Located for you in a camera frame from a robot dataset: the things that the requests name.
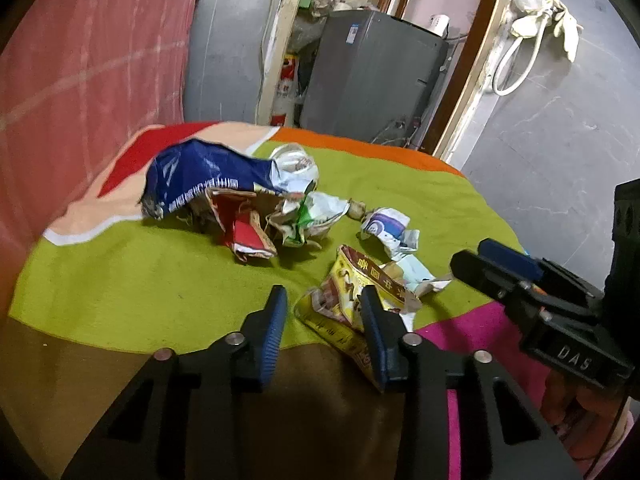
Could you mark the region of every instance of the crumpled paper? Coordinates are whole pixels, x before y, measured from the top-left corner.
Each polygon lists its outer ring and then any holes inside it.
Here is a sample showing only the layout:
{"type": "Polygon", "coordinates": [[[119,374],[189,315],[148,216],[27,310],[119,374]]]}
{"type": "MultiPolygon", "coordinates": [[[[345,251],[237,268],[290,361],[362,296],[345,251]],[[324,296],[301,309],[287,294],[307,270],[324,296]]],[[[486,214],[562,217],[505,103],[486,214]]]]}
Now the crumpled paper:
{"type": "Polygon", "coordinates": [[[320,248],[318,240],[326,236],[348,209],[348,200],[311,191],[302,200],[281,202],[276,211],[267,216],[267,224],[282,235],[285,247],[310,244],[320,248]]]}
{"type": "Polygon", "coordinates": [[[409,332],[414,330],[415,314],[422,307],[420,298],[430,292],[440,292],[453,280],[451,273],[436,278],[414,254],[408,254],[397,262],[389,262],[382,270],[407,289],[405,308],[400,312],[400,317],[409,332]]]}
{"type": "Polygon", "coordinates": [[[360,238],[373,235],[382,242],[393,261],[418,250],[418,229],[407,229],[410,218],[397,209],[380,207],[367,213],[360,227],[360,238]]]}

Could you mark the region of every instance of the wooden door frame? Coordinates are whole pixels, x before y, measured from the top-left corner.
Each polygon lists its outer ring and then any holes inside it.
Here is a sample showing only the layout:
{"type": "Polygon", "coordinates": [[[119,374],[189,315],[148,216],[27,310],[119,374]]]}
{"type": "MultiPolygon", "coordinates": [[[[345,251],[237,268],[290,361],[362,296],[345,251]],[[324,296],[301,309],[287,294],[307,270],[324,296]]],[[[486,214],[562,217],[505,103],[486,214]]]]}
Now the wooden door frame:
{"type": "Polygon", "coordinates": [[[492,49],[511,0],[480,0],[460,59],[431,120],[419,150],[441,157],[473,97],[476,82],[492,49]]]}

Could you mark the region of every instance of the gray appliance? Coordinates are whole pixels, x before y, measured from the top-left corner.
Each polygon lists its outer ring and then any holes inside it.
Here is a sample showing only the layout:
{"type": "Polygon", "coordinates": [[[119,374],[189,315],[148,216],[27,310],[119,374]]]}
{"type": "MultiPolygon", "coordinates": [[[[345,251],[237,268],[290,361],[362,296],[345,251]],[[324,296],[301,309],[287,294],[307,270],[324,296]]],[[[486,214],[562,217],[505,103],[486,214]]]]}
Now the gray appliance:
{"type": "Polygon", "coordinates": [[[439,36],[382,12],[332,12],[300,126],[367,142],[380,134],[410,137],[446,54],[439,36]]]}

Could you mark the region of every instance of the cable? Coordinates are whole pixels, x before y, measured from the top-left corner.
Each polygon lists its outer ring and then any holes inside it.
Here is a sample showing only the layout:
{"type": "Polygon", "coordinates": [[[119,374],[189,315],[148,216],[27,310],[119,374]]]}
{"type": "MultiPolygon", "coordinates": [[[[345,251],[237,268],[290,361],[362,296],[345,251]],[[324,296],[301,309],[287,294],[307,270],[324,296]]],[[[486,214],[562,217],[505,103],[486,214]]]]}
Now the cable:
{"type": "Polygon", "coordinates": [[[628,399],[628,393],[629,393],[629,391],[627,390],[625,392],[625,395],[622,398],[622,402],[620,402],[620,407],[618,408],[618,411],[616,412],[616,416],[613,419],[613,424],[611,425],[609,433],[607,433],[607,437],[604,439],[604,442],[602,443],[602,446],[600,447],[600,450],[596,453],[596,456],[594,457],[593,462],[591,462],[591,465],[587,469],[587,472],[584,474],[585,478],[589,477],[589,475],[593,472],[593,469],[596,467],[596,465],[598,464],[598,462],[600,461],[600,459],[602,458],[602,456],[606,452],[607,446],[609,445],[609,441],[611,440],[611,437],[613,436],[613,433],[616,431],[618,423],[620,422],[620,417],[622,416],[622,413],[625,410],[626,401],[628,399]]]}
{"type": "Polygon", "coordinates": [[[455,43],[457,41],[464,40],[467,36],[468,36],[468,34],[460,34],[459,36],[456,36],[455,38],[445,38],[444,40],[448,41],[449,43],[455,43]]]}
{"type": "MultiPolygon", "coordinates": [[[[406,125],[406,121],[404,120],[404,117],[401,117],[400,119],[391,119],[389,120],[386,125],[384,126],[384,128],[382,128],[381,130],[379,130],[376,135],[373,137],[373,139],[371,139],[369,142],[371,144],[376,144],[377,141],[380,139],[380,136],[385,133],[387,130],[391,129],[391,127],[393,126],[395,130],[399,130],[401,128],[404,128],[406,125]]],[[[396,137],[395,139],[391,139],[391,140],[398,140],[401,137],[396,137]]]]}
{"type": "Polygon", "coordinates": [[[516,41],[513,42],[513,44],[508,49],[507,53],[500,60],[500,64],[498,65],[498,68],[495,69],[494,78],[491,81],[492,89],[499,96],[505,96],[505,95],[508,95],[511,92],[513,92],[527,78],[527,75],[529,75],[529,72],[531,72],[531,69],[533,67],[533,63],[536,61],[536,58],[538,57],[538,52],[540,50],[540,43],[542,42],[542,35],[545,33],[546,24],[548,23],[548,21],[550,19],[551,19],[551,15],[549,13],[545,12],[543,17],[542,17],[542,22],[540,23],[540,28],[538,29],[538,33],[536,34],[536,44],[533,47],[533,54],[531,54],[531,59],[529,59],[529,64],[527,65],[525,71],[516,80],[516,82],[514,84],[512,84],[508,88],[504,88],[502,90],[498,89],[499,76],[502,73],[502,70],[504,70],[504,67],[507,65],[507,62],[510,60],[511,56],[513,56],[513,53],[516,51],[516,49],[522,43],[522,37],[521,36],[516,38],[516,41]]]}

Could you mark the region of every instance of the trash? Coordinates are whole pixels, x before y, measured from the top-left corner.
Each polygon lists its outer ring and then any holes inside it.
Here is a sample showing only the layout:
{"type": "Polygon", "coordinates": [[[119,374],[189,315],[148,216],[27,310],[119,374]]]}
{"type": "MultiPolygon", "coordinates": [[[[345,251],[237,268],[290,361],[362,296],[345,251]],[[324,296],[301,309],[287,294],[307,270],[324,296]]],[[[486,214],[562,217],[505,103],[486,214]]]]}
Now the trash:
{"type": "Polygon", "coordinates": [[[320,172],[314,158],[307,154],[305,149],[295,142],[278,146],[271,152],[269,158],[273,159],[280,170],[281,182],[287,180],[302,179],[318,184],[320,172]]]}
{"type": "Polygon", "coordinates": [[[302,323],[348,355],[376,384],[360,318],[359,295],[366,285],[376,287],[385,310],[400,314],[405,325],[408,319],[413,322],[416,302],[421,305],[415,295],[364,254],[346,245],[338,247],[336,261],[324,282],[308,291],[296,303],[294,312],[302,323]]]}
{"type": "Polygon", "coordinates": [[[322,339],[335,349],[350,357],[365,377],[376,387],[378,384],[373,376],[371,358],[367,341],[361,333],[343,325],[335,319],[330,319],[313,310],[311,296],[305,295],[296,303],[294,308],[296,317],[316,332],[322,339]]]}
{"type": "Polygon", "coordinates": [[[328,16],[333,9],[334,2],[332,0],[311,0],[309,4],[309,13],[313,18],[328,16]]]}
{"type": "Polygon", "coordinates": [[[242,262],[271,258],[276,247],[261,220],[281,204],[300,204],[318,180],[318,167],[301,146],[285,145],[276,155],[278,161],[253,158],[198,139],[168,147],[146,172],[143,211],[161,220],[185,207],[187,224],[197,221],[203,232],[208,222],[219,225],[222,243],[242,262]]]}
{"type": "Polygon", "coordinates": [[[349,209],[349,202],[320,191],[307,193],[301,201],[285,200],[276,211],[267,216],[267,224],[282,234],[285,247],[300,247],[304,244],[318,248],[329,229],[349,209]]]}
{"type": "Polygon", "coordinates": [[[367,205],[364,202],[358,202],[351,198],[349,200],[349,210],[347,211],[347,216],[353,220],[357,220],[358,222],[362,222],[364,215],[367,214],[367,205]]]}
{"type": "Polygon", "coordinates": [[[362,332],[358,295],[366,285],[375,285],[385,310],[405,311],[404,286],[364,254],[346,245],[338,247],[336,261],[324,282],[308,294],[316,312],[362,332]]]}
{"type": "Polygon", "coordinates": [[[405,309],[400,317],[409,332],[414,330],[415,314],[422,306],[419,298],[430,292],[440,292],[453,280],[452,274],[436,278],[414,254],[408,254],[397,262],[389,262],[382,270],[396,282],[402,283],[408,291],[407,296],[411,300],[405,300],[405,309]]]}
{"type": "Polygon", "coordinates": [[[243,262],[247,256],[271,258],[277,254],[272,241],[260,227],[260,213],[256,210],[236,213],[231,250],[243,262]]]}
{"type": "Polygon", "coordinates": [[[420,231],[407,229],[409,220],[407,215],[390,207],[374,209],[362,222],[360,237],[365,240],[369,235],[374,235],[384,245],[385,253],[393,261],[398,261],[418,250],[420,231]]]}
{"type": "Polygon", "coordinates": [[[207,189],[302,197],[310,186],[310,180],[281,173],[273,160],[190,139],[162,150],[151,162],[141,202],[146,215],[161,220],[207,189]]]}

